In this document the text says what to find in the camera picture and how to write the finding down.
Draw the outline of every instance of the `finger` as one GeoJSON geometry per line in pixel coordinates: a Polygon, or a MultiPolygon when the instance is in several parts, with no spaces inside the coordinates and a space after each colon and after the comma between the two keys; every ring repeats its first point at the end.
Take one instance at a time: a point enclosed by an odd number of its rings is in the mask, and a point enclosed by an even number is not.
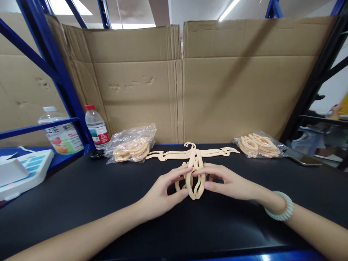
{"type": "Polygon", "coordinates": [[[189,164],[186,163],[186,164],[184,164],[184,165],[182,165],[182,166],[180,166],[180,167],[178,167],[178,168],[176,168],[176,169],[172,169],[170,172],[176,171],[176,170],[180,170],[180,169],[184,169],[184,168],[187,168],[188,165],[189,165],[189,164]]]}
{"type": "Polygon", "coordinates": [[[168,204],[169,204],[170,208],[172,208],[176,204],[182,202],[184,200],[184,198],[186,198],[188,196],[188,194],[189,194],[189,191],[187,190],[187,188],[184,188],[184,189],[168,196],[167,200],[168,200],[168,204]]]}
{"type": "Polygon", "coordinates": [[[217,176],[216,176],[216,175],[214,175],[214,174],[210,174],[210,175],[209,175],[209,181],[213,181],[213,180],[215,180],[215,179],[219,179],[219,180],[224,181],[222,178],[217,177],[217,176]]]}
{"type": "Polygon", "coordinates": [[[184,177],[183,177],[183,176],[180,176],[180,177],[176,178],[175,180],[173,180],[173,181],[171,182],[171,184],[173,184],[173,183],[175,183],[175,182],[177,182],[177,181],[182,181],[183,179],[184,179],[184,177]]]}
{"type": "Polygon", "coordinates": [[[210,174],[210,175],[209,175],[209,180],[208,180],[208,181],[214,181],[215,178],[216,178],[215,175],[210,174]]]}
{"type": "Polygon", "coordinates": [[[229,196],[229,189],[227,184],[208,181],[204,183],[204,188],[209,191],[229,196]]]}
{"type": "Polygon", "coordinates": [[[227,174],[223,171],[221,171],[221,167],[217,166],[217,167],[203,167],[200,170],[196,170],[195,172],[192,172],[192,176],[197,177],[198,175],[202,175],[202,174],[213,174],[216,175],[217,177],[220,178],[227,178],[227,174]]]}
{"type": "Polygon", "coordinates": [[[217,166],[221,166],[221,165],[216,165],[216,164],[213,164],[213,163],[204,163],[203,166],[204,167],[217,167],[217,166]]]}
{"type": "Polygon", "coordinates": [[[173,170],[173,171],[170,171],[169,173],[167,174],[164,174],[163,177],[166,179],[166,180],[170,180],[170,181],[173,181],[175,180],[177,177],[181,176],[181,175],[184,175],[186,173],[189,173],[193,170],[192,167],[190,168],[183,168],[183,169],[176,169],[176,170],[173,170]]]}

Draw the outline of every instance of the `plastic bag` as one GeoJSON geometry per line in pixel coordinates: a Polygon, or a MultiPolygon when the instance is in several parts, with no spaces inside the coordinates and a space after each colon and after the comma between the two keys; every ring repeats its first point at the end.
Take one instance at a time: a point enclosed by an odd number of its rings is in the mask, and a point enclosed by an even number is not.
{"type": "Polygon", "coordinates": [[[155,144],[156,125],[123,130],[112,136],[104,156],[110,158],[106,164],[133,161],[143,163],[155,144]]]}
{"type": "Polygon", "coordinates": [[[262,131],[235,138],[233,142],[248,158],[287,157],[283,152],[287,147],[262,131]]]}

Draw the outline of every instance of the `hand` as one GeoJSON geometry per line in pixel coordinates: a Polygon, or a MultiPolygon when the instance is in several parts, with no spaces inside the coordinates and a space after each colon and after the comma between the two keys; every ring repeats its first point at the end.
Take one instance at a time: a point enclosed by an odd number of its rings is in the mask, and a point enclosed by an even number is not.
{"type": "Polygon", "coordinates": [[[342,110],[343,106],[342,104],[337,104],[331,108],[332,112],[338,113],[340,110],[342,110]]]}
{"type": "Polygon", "coordinates": [[[170,196],[167,194],[167,189],[171,184],[183,180],[184,177],[181,176],[192,171],[193,168],[187,166],[188,164],[185,164],[160,176],[149,192],[136,203],[140,207],[141,213],[145,215],[146,221],[163,215],[187,197],[189,194],[187,189],[170,196]]]}
{"type": "Polygon", "coordinates": [[[256,199],[257,195],[255,191],[259,185],[242,178],[240,175],[234,173],[225,166],[204,163],[204,168],[193,172],[192,176],[197,177],[202,174],[210,174],[209,180],[204,183],[204,188],[206,190],[217,192],[235,199],[256,199]],[[213,182],[216,178],[223,180],[224,184],[213,182]]]}

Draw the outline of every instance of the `plastic bottle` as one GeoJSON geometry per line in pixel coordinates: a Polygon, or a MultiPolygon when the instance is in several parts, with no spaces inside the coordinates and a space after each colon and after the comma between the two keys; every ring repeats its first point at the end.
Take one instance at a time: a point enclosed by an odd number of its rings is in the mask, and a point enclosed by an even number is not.
{"type": "MultiPolygon", "coordinates": [[[[40,117],[38,121],[39,124],[51,123],[69,118],[67,115],[58,112],[57,108],[54,106],[44,107],[43,110],[46,113],[40,117]]],[[[84,148],[72,123],[47,128],[44,130],[44,132],[46,137],[51,142],[53,148],[59,154],[74,154],[84,148]]]]}
{"type": "Polygon", "coordinates": [[[105,149],[109,145],[110,138],[103,118],[95,111],[94,105],[85,105],[84,108],[86,109],[86,124],[96,149],[105,149]]]}

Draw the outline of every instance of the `black table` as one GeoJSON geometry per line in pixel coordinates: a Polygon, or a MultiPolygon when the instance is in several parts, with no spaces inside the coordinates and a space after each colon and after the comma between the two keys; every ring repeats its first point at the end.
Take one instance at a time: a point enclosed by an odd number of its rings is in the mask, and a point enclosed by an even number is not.
{"type": "MultiPolygon", "coordinates": [[[[213,149],[227,145],[198,145],[213,149]]],[[[182,145],[153,150],[186,150],[182,145]]],[[[45,239],[101,218],[139,200],[157,177],[182,160],[106,165],[83,156],[0,210],[0,260],[45,239]]],[[[248,159],[244,154],[203,158],[348,228],[348,178],[328,166],[304,167],[288,158],[248,159]]],[[[172,185],[168,193],[175,192],[172,185]]],[[[101,251],[95,260],[189,260],[310,246],[254,202],[205,191],[142,224],[101,251]]]]}

